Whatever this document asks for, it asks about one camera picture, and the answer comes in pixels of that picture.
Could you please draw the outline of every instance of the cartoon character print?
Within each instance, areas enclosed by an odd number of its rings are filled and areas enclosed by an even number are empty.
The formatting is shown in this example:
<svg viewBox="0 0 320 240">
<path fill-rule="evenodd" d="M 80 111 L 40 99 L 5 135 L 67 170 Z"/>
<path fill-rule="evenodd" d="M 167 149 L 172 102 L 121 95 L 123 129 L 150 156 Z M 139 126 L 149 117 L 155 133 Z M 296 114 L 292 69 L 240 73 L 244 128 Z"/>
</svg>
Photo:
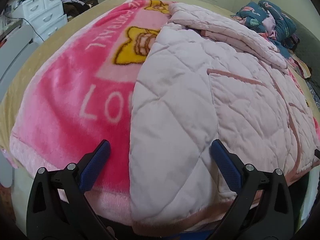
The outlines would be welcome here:
<svg viewBox="0 0 320 240">
<path fill-rule="evenodd" d="M 295 23 L 294 23 L 294 21 L 288 16 L 288 15 L 286 15 L 285 13 L 282 13 L 291 23 L 293 23 L 294 25 L 295 25 Z"/>
<path fill-rule="evenodd" d="M 263 2 L 263 4 L 265 7 L 272 8 L 273 10 L 275 10 L 275 12 L 279 15 L 280 20 L 283 21 L 281 14 L 272 5 L 268 4 L 267 2 Z"/>
<path fill-rule="evenodd" d="M 168 6 L 168 4 L 164 4 L 159 0 L 150 0 L 150 6 L 146 7 L 145 10 L 158 11 L 164 14 L 170 14 Z"/>
<path fill-rule="evenodd" d="M 259 16 L 260 16 L 260 14 L 254 12 L 254 9 L 253 9 L 252 7 L 250 7 L 250 6 L 245 6 L 245 7 L 243 7 L 243 8 L 242 8 L 242 11 L 251 11 L 253 14 L 256 14 L 256 15 L 259 15 Z"/>
<path fill-rule="evenodd" d="M 260 25 L 260 23 L 258 22 L 257 19 L 251 19 L 250 20 L 250 26 L 255 27 L 255 26 L 258 26 L 258 25 Z"/>
<path fill-rule="evenodd" d="M 144 63 L 159 32 L 160 30 L 149 30 L 135 26 L 129 27 L 126 32 L 128 41 L 123 43 L 117 50 L 114 64 Z"/>
</svg>

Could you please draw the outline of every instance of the beige bed sheet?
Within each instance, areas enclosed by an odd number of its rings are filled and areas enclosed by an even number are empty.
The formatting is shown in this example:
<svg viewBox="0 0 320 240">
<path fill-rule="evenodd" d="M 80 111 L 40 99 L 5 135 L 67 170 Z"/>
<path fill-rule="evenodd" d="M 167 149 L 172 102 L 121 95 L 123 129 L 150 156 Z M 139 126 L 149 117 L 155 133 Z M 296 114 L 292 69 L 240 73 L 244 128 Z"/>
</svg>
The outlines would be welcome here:
<svg viewBox="0 0 320 240">
<path fill-rule="evenodd" d="M 9 151 L 9 137 L 12 127 L 15 123 L 15 118 L 20 108 L 24 91 L 29 84 L 32 77 L 42 64 L 53 55 L 75 32 L 87 25 L 89 22 L 111 10 L 112 8 L 122 4 L 126 0 L 105 0 L 99 5 L 91 8 L 83 14 L 77 16 L 72 21 L 59 29 L 54 35 L 46 40 L 36 51 L 29 57 L 22 68 L 19 70 L 13 81 L 11 82 L 4 98 L 0 104 L 0 147 L 4 148 L 8 154 Z M 176 2 L 184 2 L 187 4 L 198 5 L 225 17 L 229 17 L 232 12 L 220 8 L 218 6 L 205 3 L 198 0 L 168 0 Z M 320 123 L 320 112 L 314 102 L 312 95 L 308 89 L 306 82 L 293 71 L 297 81 L 299 82 L 302 91 L 312 109 L 313 115 Z M 20 164 L 17 160 L 13 160 L 18 166 Z"/>
</svg>

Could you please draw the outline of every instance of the folded quilt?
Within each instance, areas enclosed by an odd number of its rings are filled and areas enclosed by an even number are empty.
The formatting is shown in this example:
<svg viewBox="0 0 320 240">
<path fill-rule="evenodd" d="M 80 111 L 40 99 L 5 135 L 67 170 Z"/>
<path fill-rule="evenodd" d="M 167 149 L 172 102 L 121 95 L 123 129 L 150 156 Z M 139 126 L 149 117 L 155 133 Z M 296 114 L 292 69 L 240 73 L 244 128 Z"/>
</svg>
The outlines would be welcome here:
<svg viewBox="0 0 320 240">
<path fill-rule="evenodd" d="M 288 184 L 319 164 L 311 110 L 275 46 L 206 9 L 168 9 L 132 98 L 131 215 L 148 236 L 219 220 L 230 207 L 236 194 L 209 155 L 217 138 L 243 163 L 280 168 Z"/>
</svg>

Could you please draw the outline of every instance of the cabinet handle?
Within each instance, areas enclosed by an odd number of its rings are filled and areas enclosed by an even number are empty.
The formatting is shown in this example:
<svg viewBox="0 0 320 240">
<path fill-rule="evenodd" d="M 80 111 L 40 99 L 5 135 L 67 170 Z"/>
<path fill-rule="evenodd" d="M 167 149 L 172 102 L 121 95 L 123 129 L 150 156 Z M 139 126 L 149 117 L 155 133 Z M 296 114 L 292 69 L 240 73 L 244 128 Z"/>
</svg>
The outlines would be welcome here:
<svg viewBox="0 0 320 240">
<path fill-rule="evenodd" d="M 39 5 L 36 5 L 33 8 L 31 8 L 30 11 L 34 12 L 38 7 L 39 7 Z"/>
<path fill-rule="evenodd" d="M 43 20 L 44 22 L 48 22 L 48 21 L 51 20 L 52 15 L 53 15 L 53 14 L 50 14 L 49 16 L 47 16 L 46 18 L 43 18 L 42 20 Z"/>
<path fill-rule="evenodd" d="M 57 30 L 58 30 L 58 27 L 55 27 L 55 28 L 54 28 L 54 31 L 48 33 L 48 36 L 51 36 L 51 35 L 54 34 Z"/>
</svg>

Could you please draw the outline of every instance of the black cable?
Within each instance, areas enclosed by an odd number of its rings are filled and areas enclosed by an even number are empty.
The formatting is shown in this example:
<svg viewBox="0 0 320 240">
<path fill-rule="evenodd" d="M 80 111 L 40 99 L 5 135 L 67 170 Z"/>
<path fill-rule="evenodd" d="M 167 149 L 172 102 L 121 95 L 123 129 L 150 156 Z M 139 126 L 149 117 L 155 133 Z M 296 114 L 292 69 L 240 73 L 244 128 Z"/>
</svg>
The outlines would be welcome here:
<svg viewBox="0 0 320 240">
<path fill-rule="evenodd" d="M 21 20 L 25 20 L 27 23 L 30 24 L 30 22 L 28 22 L 28 20 L 26 20 L 25 18 L 13 18 L 13 17 L 8 17 L 7 15 L 3 14 L 5 17 L 9 18 L 9 19 L 21 19 Z M 40 37 L 40 39 L 42 41 L 44 41 L 44 39 L 42 39 L 42 37 L 36 32 L 36 30 L 34 29 L 34 27 L 30 24 L 30 26 L 33 28 L 34 32 Z"/>
</svg>

